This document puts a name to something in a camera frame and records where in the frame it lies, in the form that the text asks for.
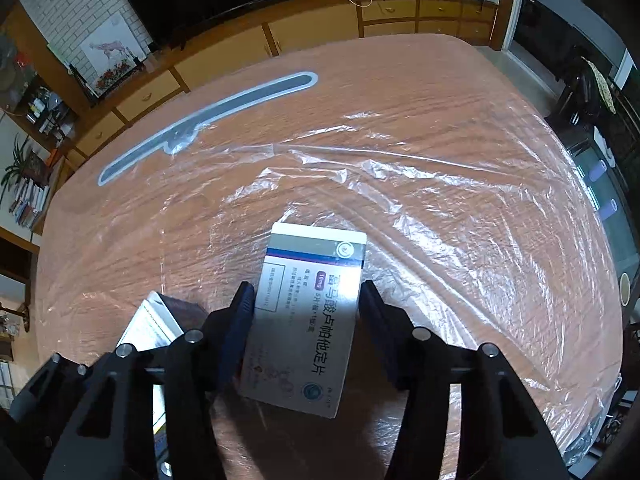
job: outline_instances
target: wall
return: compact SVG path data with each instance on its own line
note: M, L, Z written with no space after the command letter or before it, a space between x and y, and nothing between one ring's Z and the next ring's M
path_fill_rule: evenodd
M127 0L20 0L44 38L67 63L93 82L97 77L80 44L104 20L120 12L140 47L146 47L151 37Z
M17 310L21 303L24 302L26 287L24 283L16 282L0 274L0 303L7 308Z
M618 88L623 88L626 80L629 78L629 74L631 73L631 69L634 68L636 64L629 54L628 50L625 50L625 55L622 57L622 62L620 63L620 67L618 68L618 72L613 78L613 82L618 85Z
M0 303L12 310L17 310L22 302L12 301L3 298L0 292ZM11 379L14 390L17 394L22 387L31 379L31 376L40 368L40 356L38 355L38 339L36 336L37 323L31 315L31 329L29 333L24 331L22 321L20 321L20 333L14 338L12 350L14 352L14 362L9 363Z
M14 5L0 28L13 40L17 49L26 55L46 85L55 90L76 114L82 117L89 111L89 101L80 85L47 48L47 40L20 2Z
M4 175L4 168L11 165L14 161L14 142L15 137L18 137L18 144L21 146L27 134L15 124L9 115L4 112L0 112L0 179ZM38 156L45 159L49 156L49 152L36 144L33 140L30 140L33 150L38 153ZM36 245L40 244L40 237L33 235L31 237L31 231L26 227L20 227L15 223L14 217L9 213L9 207L12 204L11 191L7 191L0 204L0 226L11 231L13 234L18 235L25 240L31 241Z

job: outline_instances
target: shelf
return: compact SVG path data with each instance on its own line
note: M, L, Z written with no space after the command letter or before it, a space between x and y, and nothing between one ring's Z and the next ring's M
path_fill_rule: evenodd
M42 146L48 152L56 149L56 140L55 137L48 137L44 134L41 134L36 127L29 122L25 115L11 115L10 116L14 123L20 126L24 132L31 137L31 139L35 140L40 146Z
M51 178L49 180L49 195L44 203L44 208L40 213L38 219L31 226L31 232L37 235L42 236L42 230L44 229L44 221L47 217L47 212L49 211L49 205L53 200L53 196L58 192L60 187L69 179L71 176L71 168L69 168L65 164L64 157L61 157L60 160L56 163L54 170L51 174Z

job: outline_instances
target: clear plastic wrap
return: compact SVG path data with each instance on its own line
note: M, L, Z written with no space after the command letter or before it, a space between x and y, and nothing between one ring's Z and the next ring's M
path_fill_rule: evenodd
M318 81L229 115L168 155L98 176L156 132L297 72ZM510 83L447 36L398 35L277 57L179 96L89 160L52 201L38 262L40 357L113 350L151 290L227 306L256 283L277 221L368 237L364 278L450 344L496 343L561 450L606 403L622 358L616 275L568 154ZM230 478L382 478L406 396L357 323L334 420L226 391L214 429ZM453 389L444 478L454 476Z

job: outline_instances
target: wooden table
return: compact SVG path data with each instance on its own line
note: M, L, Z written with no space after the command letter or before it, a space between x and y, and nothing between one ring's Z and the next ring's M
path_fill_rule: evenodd
M97 185L169 124L300 71L318 82ZM496 343L562 450L615 382L616 275L573 163L483 56L431 34L267 60L172 99L98 152L47 216L33 313L41 359L112 351L150 290L227 306L241 280L257 283L276 221L366 232L364 278L450 344ZM214 429L230 478L382 478L405 400L358 323L336 419L226 392ZM444 473L459 401L454 392Z

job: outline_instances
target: wooden cabinet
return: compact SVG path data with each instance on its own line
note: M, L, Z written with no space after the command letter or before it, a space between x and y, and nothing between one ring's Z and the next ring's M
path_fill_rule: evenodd
M191 89L271 56L262 27L226 38L178 63L175 69Z
M84 160L84 156L80 155L80 153L76 152L76 150L69 150L69 152L66 154L66 161L74 171L77 171L78 168L82 164L84 164Z
M458 37L471 44L487 44L491 35L491 25L481 22L460 22Z
M480 5L476 4L464 4L462 6L462 18L465 20L492 22L494 20L494 16L494 7L483 6L482 10L480 10Z
M393 20L398 18L414 18L416 0L373 1L369 7L362 7L362 19Z
M113 112L109 112L105 115L101 121L99 121L93 128L91 128L83 137L78 141L76 146L78 150L83 152L85 155L90 156L95 152L106 140L116 134L116 132L124 126L124 123L117 117ZM82 163L79 160L79 155L73 155L75 153L74 150L69 151L67 155L67 159L72 163L72 167L74 164L78 166Z
M331 41L358 37L354 5L337 5L308 10L269 24L278 52L303 50Z
M118 105L118 111L130 121L178 89L180 89L180 85L171 75L171 72L164 72L130 97L124 99Z
M444 0L420 0L420 16L430 18L458 18L462 5L460 2Z
M418 23L418 32L456 36L458 34L458 25L459 22L454 20L428 20Z
M386 36L387 34L413 34L414 32L415 22L378 23L364 27L366 38L369 36Z

